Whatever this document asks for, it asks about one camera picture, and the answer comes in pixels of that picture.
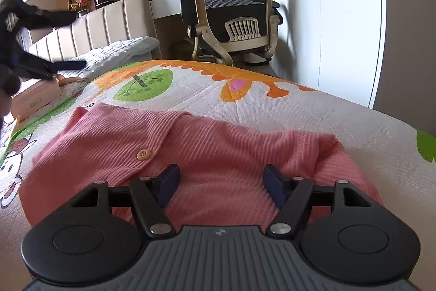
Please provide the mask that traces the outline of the pink ribbed knit cardigan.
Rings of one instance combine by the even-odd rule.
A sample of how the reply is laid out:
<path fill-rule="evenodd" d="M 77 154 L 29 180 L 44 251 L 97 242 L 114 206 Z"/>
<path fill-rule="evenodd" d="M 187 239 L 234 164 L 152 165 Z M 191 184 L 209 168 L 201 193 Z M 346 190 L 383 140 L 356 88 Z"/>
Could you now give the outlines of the pink ribbed knit cardigan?
<path fill-rule="evenodd" d="M 380 198 L 332 134 L 262 133 L 187 112 L 105 103 L 73 111 L 63 131 L 35 156 L 19 197 L 34 225 L 93 182 L 128 185 L 156 177 L 170 164 L 180 168 L 180 185 L 165 209 L 175 227 L 267 227 L 277 212 L 262 182 L 267 165 L 317 185 L 345 179 L 372 199 Z"/>

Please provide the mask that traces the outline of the pink storage box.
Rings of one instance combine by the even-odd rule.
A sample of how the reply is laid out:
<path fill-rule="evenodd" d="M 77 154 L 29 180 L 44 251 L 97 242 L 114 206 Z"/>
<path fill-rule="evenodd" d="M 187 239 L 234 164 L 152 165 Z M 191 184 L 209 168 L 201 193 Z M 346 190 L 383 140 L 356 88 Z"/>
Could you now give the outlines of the pink storage box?
<path fill-rule="evenodd" d="M 24 120 L 60 97 L 62 91 L 56 79 L 37 80 L 31 79 L 22 83 L 19 92 L 13 96 L 11 115 L 14 119 Z"/>

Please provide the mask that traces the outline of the red potted plant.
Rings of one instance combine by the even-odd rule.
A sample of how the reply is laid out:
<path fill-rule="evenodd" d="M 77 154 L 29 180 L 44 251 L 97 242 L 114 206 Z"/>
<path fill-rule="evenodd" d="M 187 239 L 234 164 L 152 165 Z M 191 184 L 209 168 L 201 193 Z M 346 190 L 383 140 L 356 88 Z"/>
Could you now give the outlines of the red potted plant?
<path fill-rule="evenodd" d="M 69 0 L 68 10 L 77 13 L 78 17 L 81 17 L 88 13 L 91 0 Z"/>

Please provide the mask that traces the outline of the grey textured pillow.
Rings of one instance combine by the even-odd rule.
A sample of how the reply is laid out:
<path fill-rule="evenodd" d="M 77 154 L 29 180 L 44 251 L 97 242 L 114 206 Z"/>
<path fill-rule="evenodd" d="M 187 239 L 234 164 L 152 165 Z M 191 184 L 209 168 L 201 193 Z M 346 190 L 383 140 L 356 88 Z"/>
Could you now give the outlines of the grey textured pillow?
<path fill-rule="evenodd" d="M 159 49 L 159 45 L 159 40 L 150 36 L 116 41 L 70 59 L 70 61 L 86 61 L 83 69 L 59 71 L 58 74 L 65 78 L 79 77 L 93 80 L 127 64 L 151 60 L 152 52 Z"/>

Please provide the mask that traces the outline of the cartoon print bed quilt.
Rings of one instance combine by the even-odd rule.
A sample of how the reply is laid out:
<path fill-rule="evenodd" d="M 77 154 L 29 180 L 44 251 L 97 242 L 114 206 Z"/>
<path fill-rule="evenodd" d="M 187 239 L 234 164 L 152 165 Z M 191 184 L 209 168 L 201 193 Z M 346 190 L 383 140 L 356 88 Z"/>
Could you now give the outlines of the cartoon print bed quilt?
<path fill-rule="evenodd" d="M 341 98 L 265 74 L 221 65 L 156 60 L 130 64 L 96 80 L 71 80 L 60 96 L 1 136 L 1 289 L 31 280 L 20 244 L 29 224 L 18 190 L 32 158 L 78 106 L 97 103 L 183 111 L 260 131 L 335 135 L 376 185 L 385 206 L 418 235 L 412 282 L 435 289 L 435 136 Z"/>

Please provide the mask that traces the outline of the beige padded headboard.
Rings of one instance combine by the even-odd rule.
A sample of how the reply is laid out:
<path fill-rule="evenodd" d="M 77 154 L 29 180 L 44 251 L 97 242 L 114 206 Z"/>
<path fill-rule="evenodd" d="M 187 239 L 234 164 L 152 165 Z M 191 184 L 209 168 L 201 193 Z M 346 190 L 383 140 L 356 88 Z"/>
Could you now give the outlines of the beige padded headboard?
<path fill-rule="evenodd" d="M 66 61 L 117 41 L 144 36 L 157 36 L 149 0 L 120 0 L 54 29 L 29 52 L 47 61 Z"/>

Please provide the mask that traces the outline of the white desk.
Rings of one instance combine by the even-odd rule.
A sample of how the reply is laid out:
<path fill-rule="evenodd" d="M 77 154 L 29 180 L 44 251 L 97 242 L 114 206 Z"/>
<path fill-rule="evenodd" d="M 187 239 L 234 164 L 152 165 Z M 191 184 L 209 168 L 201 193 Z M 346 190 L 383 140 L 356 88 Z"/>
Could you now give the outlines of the white desk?
<path fill-rule="evenodd" d="M 181 14 L 180 0 L 149 0 L 153 19 L 163 19 Z"/>

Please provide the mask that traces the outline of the beige mesh office chair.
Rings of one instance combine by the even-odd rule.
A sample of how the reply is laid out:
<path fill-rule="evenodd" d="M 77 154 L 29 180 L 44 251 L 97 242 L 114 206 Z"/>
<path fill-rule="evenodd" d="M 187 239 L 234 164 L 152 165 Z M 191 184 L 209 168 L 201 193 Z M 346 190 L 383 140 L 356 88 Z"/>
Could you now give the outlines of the beige mesh office chair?
<path fill-rule="evenodd" d="M 273 0 L 180 0 L 196 61 L 231 66 L 240 56 L 247 65 L 264 65 L 278 44 L 283 18 Z"/>

